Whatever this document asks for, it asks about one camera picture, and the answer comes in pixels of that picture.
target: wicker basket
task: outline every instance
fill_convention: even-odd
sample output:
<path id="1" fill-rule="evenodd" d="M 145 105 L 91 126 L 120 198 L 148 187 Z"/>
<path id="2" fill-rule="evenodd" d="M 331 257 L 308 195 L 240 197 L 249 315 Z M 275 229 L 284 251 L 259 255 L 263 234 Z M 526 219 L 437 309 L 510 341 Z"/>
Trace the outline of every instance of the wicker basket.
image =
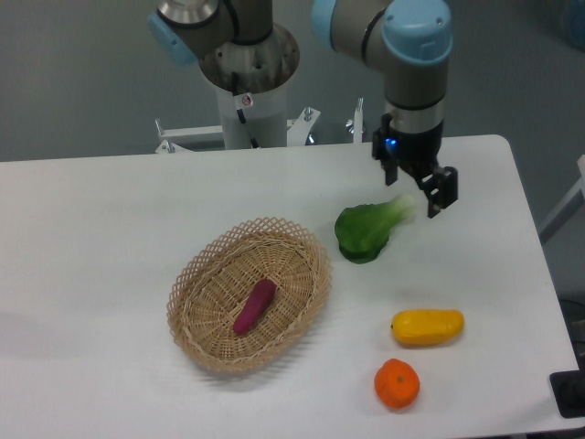
<path id="1" fill-rule="evenodd" d="M 274 301 L 247 334 L 233 324 L 255 283 L 277 285 Z M 202 366 L 254 369 L 311 325 L 331 289 L 331 263 L 315 236 L 285 219 L 240 224 L 209 244 L 178 276 L 167 305 L 175 343 Z"/>

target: green vegetable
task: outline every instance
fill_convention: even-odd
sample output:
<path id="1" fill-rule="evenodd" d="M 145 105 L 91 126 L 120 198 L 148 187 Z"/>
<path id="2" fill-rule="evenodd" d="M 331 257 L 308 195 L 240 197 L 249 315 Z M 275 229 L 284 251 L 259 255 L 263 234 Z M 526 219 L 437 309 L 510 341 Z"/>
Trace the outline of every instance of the green vegetable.
<path id="1" fill-rule="evenodd" d="M 414 216 L 414 201 L 398 195 L 381 204 L 344 209 L 335 222 L 339 251 L 354 263 L 374 261 L 388 243 L 392 229 Z"/>

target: black cable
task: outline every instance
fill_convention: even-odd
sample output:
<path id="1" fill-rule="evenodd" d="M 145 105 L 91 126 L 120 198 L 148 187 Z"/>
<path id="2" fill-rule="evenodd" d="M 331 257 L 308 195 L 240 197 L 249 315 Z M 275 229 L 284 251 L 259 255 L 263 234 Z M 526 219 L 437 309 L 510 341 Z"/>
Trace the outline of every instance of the black cable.
<path id="1" fill-rule="evenodd" d="M 232 71 L 231 72 L 230 88 L 231 88 L 231 94 L 234 97 L 238 96 L 238 80 L 239 80 L 238 73 L 236 73 L 235 71 Z M 252 148 L 254 148 L 254 149 L 260 148 L 260 145 L 258 145 L 258 141 L 256 140 L 256 137 L 254 135 L 252 135 L 252 133 L 248 129 L 248 126 L 247 126 L 248 120 L 246 119 L 246 116 L 244 115 L 244 111 L 242 109 L 237 109 L 236 113 L 238 114 L 239 121 L 241 122 L 242 125 L 244 125 L 246 133 L 248 133 L 248 137 L 250 139 L 250 144 L 251 144 Z"/>

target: purple sweet potato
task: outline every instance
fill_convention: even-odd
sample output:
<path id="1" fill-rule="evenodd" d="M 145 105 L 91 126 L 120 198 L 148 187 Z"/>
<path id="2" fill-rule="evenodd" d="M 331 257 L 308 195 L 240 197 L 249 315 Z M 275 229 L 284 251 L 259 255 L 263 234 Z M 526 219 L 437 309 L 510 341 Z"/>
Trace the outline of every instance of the purple sweet potato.
<path id="1" fill-rule="evenodd" d="M 270 279 L 261 279 L 250 293 L 246 304 L 234 322 L 234 332 L 246 334 L 270 306 L 276 293 L 276 284 Z"/>

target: metal bracket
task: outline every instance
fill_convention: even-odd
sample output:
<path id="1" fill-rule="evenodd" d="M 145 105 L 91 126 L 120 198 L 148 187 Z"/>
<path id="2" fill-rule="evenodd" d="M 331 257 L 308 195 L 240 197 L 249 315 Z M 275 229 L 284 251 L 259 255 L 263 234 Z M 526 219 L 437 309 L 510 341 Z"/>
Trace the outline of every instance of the metal bracket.
<path id="1" fill-rule="evenodd" d="M 321 112 L 318 110 L 307 107 L 296 120 L 287 121 L 287 146 L 314 144 L 311 130 L 320 115 Z M 156 119 L 154 123 L 158 133 L 158 140 L 161 142 L 156 148 L 155 152 L 157 154 L 191 152 L 191 150 L 183 148 L 178 144 L 194 142 L 204 144 L 223 140 L 223 129 L 221 125 L 165 130 L 161 125 L 160 119 Z"/>
<path id="2" fill-rule="evenodd" d="M 585 155 L 579 159 L 578 165 L 581 178 L 560 199 L 557 206 L 550 211 L 538 229 L 538 237 L 542 245 L 545 245 L 585 204 Z"/>

